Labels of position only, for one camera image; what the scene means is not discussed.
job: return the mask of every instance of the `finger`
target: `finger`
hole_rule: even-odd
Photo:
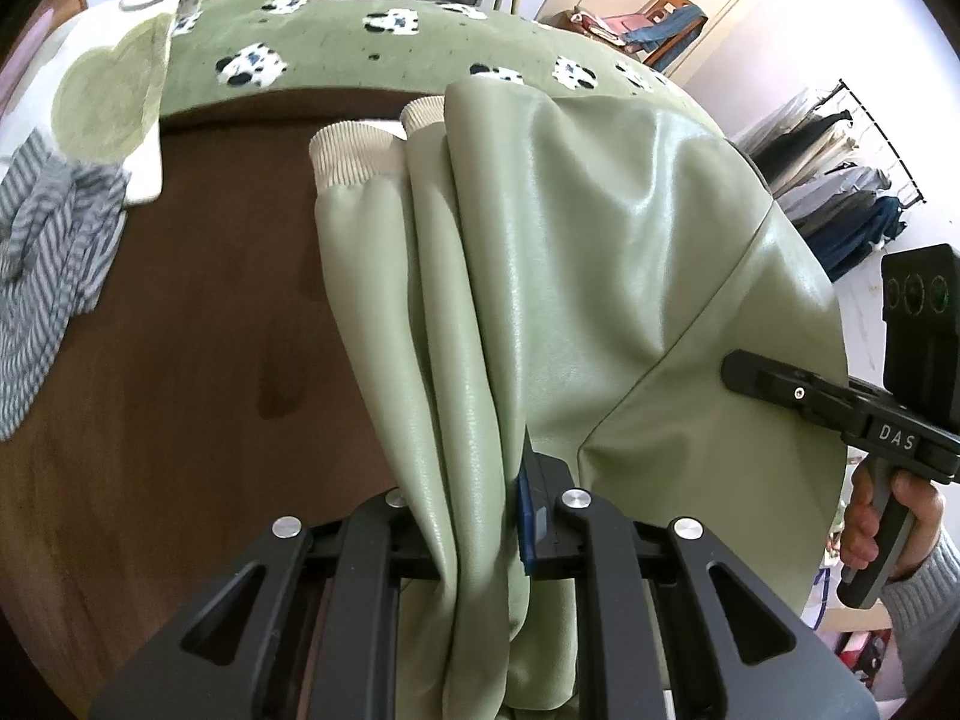
[[[872,506],[859,507],[854,512],[856,520],[853,528],[863,533],[868,538],[873,538],[880,531],[880,516],[874,511]]]
[[[880,548],[877,547],[877,542],[870,538],[870,536],[864,536],[862,533],[856,533],[856,531],[852,532],[851,536],[847,538],[844,547],[851,555],[860,557],[861,560],[867,560],[867,562],[876,560],[877,555],[880,555]]]
[[[880,517],[872,506],[851,504],[843,513],[844,532],[858,531],[873,538],[880,531]]]
[[[939,528],[944,517],[944,496],[937,488],[909,471],[898,471],[893,491],[894,497],[913,512],[920,524]]]
[[[874,499],[874,480],[871,479],[867,466],[861,463],[853,471],[853,495],[850,502],[853,504],[868,505]]]
[[[843,552],[841,552],[840,560],[843,560],[843,565],[848,565],[856,571],[863,571],[864,569],[870,567],[869,562],[861,560],[859,557],[856,557],[856,555],[851,555],[849,553],[845,555]]]

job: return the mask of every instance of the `ribbed cuff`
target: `ribbed cuff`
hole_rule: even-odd
[[[880,592],[895,631],[909,631],[955,604],[960,593],[960,552],[947,531],[917,572],[904,581],[891,581]]]
[[[420,98],[409,103],[400,113],[400,123],[410,136],[418,129],[443,122],[443,98]]]
[[[403,141],[361,122],[324,127],[310,141],[310,160],[317,194],[332,186],[362,184],[375,175],[405,171]]]

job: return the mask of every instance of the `hand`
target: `hand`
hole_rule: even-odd
[[[944,496],[927,480],[908,471],[898,471],[893,478],[894,498],[913,512],[917,521],[906,539],[899,560],[890,572],[890,581],[906,579],[926,560],[940,538],[944,518]],[[844,529],[840,536],[840,560],[861,571],[880,555],[874,537],[880,529],[880,516],[871,506],[874,481],[867,469],[853,471],[853,495],[844,512]]]

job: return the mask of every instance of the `jacket sleeve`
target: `jacket sleeve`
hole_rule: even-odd
[[[880,595],[893,621],[904,665],[904,687],[913,693],[960,623],[960,552],[946,531],[918,571],[893,581]]]

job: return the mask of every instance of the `hanging clothes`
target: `hanging clothes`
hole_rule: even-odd
[[[0,442],[26,418],[71,317],[97,305],[127,220],[128,172],[64,159],[39,130],[0,181]]]
[[[797,228],[797,232],[799,232],[805,240],[809,240],[841,213],[854,210],[862,211],[870,208],[875,202],[877,202],[877,192],[874,190],[855,191],[852,194],[837,194],[812,214],[795,221],[793,226]]]
[[[897,197],[881,197],[867,209],[843,211],[808,241],[810,250],[831,281],[859,265],[884,238],[904,229]]]
[[[856,160],[854,159],[845,159],[836,167],[831,167],[829,170],[824,170],[824,173],[828,172],[837,172],[837,170],[846,170],[847,167],[857,167]]]
[[[805,89],[762,119],[759,124],[754,124],[750,129],[741,132],[733,138],[733,141],[741,151],[750,156],[760,153],[776,138],[805,122],[819,101],[818,95],[815,95],[812,90]]]
[[[772,187],[795,160],[816,146],[822,138],[826,138],[834,124],[843,121],[853,121],[850,111],[841,111],[801,124],[791,132],[779,136],[767,148],[755,154],[754,162]]]
[[[856,154],[856,140],[843,130],[834,128],[809,151],[805,151],[771,186],[774,199],[809,181],[815,175]]]
[[[890,178],[877,167],[857,166],[820,175],[782,194],[776,203],[792,223],[814,213],[828,202],[839,202],[856,191],[886,191]]]

